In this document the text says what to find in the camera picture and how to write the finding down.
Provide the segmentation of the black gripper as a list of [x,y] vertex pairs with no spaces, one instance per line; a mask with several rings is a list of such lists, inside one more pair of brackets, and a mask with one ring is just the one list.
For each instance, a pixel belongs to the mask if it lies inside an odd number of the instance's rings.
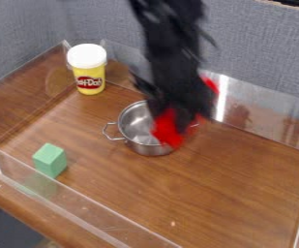
[[132,83],[146,96],[149,114],[157,117],[168,107],[176,109],[174,125],[178,134],[197,124],[196,115],[209,118],[213,109],[213,90],[197,73],[197,63],[158,66],[149,63],[129,66]]

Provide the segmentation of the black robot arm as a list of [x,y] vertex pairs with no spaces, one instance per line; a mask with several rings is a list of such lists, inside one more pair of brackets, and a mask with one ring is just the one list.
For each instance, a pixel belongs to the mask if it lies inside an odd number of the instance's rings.
[[146,95],[152,116],[170,109],[182,134],[201,116],[212,115],[214,93],[198,77],[198,40],[208,35],[196,26],[204,18],[201,0],[128,0],[145,42],[150,79],[134,77]]

